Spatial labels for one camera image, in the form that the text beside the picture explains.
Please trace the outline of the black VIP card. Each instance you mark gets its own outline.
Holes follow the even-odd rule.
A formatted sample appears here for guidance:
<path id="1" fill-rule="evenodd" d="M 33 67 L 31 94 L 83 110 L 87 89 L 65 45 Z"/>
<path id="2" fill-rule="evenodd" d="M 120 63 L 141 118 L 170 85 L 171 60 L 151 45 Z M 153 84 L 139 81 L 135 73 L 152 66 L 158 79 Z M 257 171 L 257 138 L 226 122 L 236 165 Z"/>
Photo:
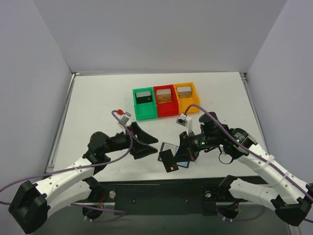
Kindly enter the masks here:
<path id="1" fill-rule="evenodd" d="M 170 149 L 159 152 L 159 156 L 167 173 L 179 170 L 174 160 L 174 155 Z"/>

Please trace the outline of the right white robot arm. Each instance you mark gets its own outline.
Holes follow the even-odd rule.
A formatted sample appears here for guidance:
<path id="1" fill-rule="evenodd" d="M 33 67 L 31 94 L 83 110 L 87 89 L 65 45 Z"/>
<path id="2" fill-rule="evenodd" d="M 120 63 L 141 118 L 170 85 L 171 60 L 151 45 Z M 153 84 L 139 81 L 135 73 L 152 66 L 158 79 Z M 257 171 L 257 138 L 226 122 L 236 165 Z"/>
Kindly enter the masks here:
<path id="1" fill-rule="evenodd" d="M 174 156 L 176 162 L 194 162 L 201 151 L 218 149 L 221 154 L 250 168 L 267 183 L 266 187 L 255 185 L 228 175 L 220 183 L 220 191 L 271 209 L 289 225 L 299 226 L 305 221 L 313 205 L 311 184 L 283 168 L 245 130 L 221 124 L 214 112 L 203 114 L 199 123 L 199 134 L 187 129 L 179 135 L 179 149 Z"/>

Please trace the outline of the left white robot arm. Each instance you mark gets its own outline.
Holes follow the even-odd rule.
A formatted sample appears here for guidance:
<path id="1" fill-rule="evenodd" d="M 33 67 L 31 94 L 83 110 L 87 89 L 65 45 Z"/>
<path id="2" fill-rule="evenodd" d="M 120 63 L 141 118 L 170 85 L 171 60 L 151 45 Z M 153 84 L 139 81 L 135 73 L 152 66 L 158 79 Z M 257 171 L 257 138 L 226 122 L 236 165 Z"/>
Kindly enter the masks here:
<path id="1" fill-rule="evenodd" d="M 35 183 L 29 180 L 22 183 L 8 211 L 24 233 L 31 234 L 56 211 L 100 191 L 101 186 L 94 175 L 111 161 L 108 153 L 128 149 L 137 160 L 157 153 L 158 150 L 152 147 L 157 142 L 157 138 L 143 131 L 136 122 L 112 137 L 95 132 L 87 152 L 63 172 Z"/>

